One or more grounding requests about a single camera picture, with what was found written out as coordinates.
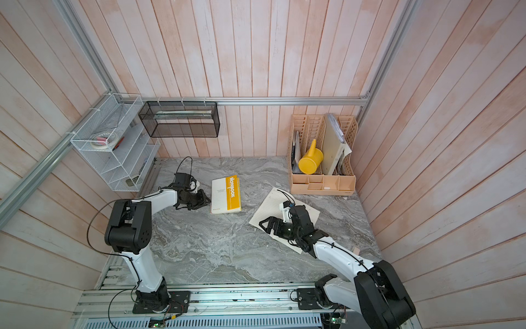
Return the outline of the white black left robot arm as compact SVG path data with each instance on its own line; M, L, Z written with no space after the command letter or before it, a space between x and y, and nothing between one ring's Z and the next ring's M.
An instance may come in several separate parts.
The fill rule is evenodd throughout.
M137 284L139 303L160 312L170 302L166 281L158 271L149 247L153 215L165 208L191 211L210 203L199 181L184 173L176 173L170 185L155 193L115 201L105 232L105 244L125 259Z

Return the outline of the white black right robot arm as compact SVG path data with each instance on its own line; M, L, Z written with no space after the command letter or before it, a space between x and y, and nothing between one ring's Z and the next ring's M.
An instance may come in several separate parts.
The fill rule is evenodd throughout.
M312 289L298 289L300 309L350 308L370 328L398 328L416 315L411 297L389 262L373 262L344 248L315 228L305 206L286 202L281 218L267 217L258 225L338 271L316 281Z

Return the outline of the open lined notebook underneath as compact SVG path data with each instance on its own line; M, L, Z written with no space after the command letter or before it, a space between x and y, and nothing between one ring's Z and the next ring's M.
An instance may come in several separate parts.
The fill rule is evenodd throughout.
M284 194L284 190L274 187L271 190L271 192L265 197L263 203L261 203L257 211L254 213L253 217L249 221L249 224L259 230L263 230L259 226L259 223L262 220L265 220L267 217L278 217L280 219L283 219L283 212L281 206L287 200L288 199ZM311 206L297 199L295 199L295 204L300 206L304 205L309 213L311 222L313 224L317 222L320 215L320 211L316 210L315 208L312 208Z

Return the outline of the yellow plastic watering can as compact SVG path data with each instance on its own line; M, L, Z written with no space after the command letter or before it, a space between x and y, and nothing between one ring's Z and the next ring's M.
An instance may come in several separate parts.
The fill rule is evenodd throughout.
M317 147L317 141L314 139L308 151L299 161L299 170L306 175L315 174L323 159L323 152Z

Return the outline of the grey book in organizer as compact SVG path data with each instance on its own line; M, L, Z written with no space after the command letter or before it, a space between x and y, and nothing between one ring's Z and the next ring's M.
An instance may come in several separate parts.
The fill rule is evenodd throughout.
M299 138L299 131L295 130L293 134L292 149L291 149L291 169L294 174L301 174L299 168L299 161L301 160L301 144Z

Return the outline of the beige folder in organizer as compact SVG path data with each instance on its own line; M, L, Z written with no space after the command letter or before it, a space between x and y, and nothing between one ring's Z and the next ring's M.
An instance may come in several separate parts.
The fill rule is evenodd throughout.
M325 135L322 152L324 159L321 171L324 175L341 175L345 157L352 153L344 132L333 114L325 116Z

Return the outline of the beige plastic desk organizer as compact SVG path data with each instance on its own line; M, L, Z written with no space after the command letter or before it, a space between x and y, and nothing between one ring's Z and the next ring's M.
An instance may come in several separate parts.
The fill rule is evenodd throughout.
M305 155L314 139L322 151L325 135L326 115L293 115L288 141L288 176L290 191L298 195L339 195L351 196L356 188L356 176L351 167L351 154L345 157L341 175L324 175L321 166L315 174L294 174L291 169L291 149L294 131L299 131L301 158ZM358 131L354 116L335 116L345 135L351 150Z

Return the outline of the tape roll on shelf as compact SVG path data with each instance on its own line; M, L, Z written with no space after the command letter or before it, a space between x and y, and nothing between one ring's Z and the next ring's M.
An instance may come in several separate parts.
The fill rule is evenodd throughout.
M90 145L93 149L97 150L114 149L118 141L118 134L105 131L95 134L90 141Z

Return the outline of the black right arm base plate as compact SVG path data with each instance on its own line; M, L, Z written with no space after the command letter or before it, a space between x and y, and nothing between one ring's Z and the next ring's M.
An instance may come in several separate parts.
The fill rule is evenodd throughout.
M303 288L297 289L296 294L298 308L304 311L359 307L356 292L346 287Z

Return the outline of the black mesh wall basket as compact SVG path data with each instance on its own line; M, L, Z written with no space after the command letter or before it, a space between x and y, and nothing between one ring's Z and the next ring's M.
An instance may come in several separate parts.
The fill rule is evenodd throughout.
M153 138L216 138L221 127L211 101L147 101L138 116Z

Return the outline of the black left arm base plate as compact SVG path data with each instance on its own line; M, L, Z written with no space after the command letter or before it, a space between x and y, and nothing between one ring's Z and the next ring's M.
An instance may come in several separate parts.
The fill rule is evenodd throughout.
M168 291L166 294L136 292L133 314L187 313L190 291Z

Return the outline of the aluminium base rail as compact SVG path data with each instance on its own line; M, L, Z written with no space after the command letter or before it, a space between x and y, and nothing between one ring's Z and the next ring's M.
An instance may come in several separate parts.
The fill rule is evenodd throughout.
M75 328L339 328L361 315L352 308L320 307L312 283L171 285L171 306L139 311L131 285L85 291L73 311Z

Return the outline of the horizontal aluminium wall rail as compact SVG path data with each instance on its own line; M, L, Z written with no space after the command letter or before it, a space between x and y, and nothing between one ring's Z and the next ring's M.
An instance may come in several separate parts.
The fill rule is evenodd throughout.
M141 97L146 101L216 103L218 106L364 106L367 97Z

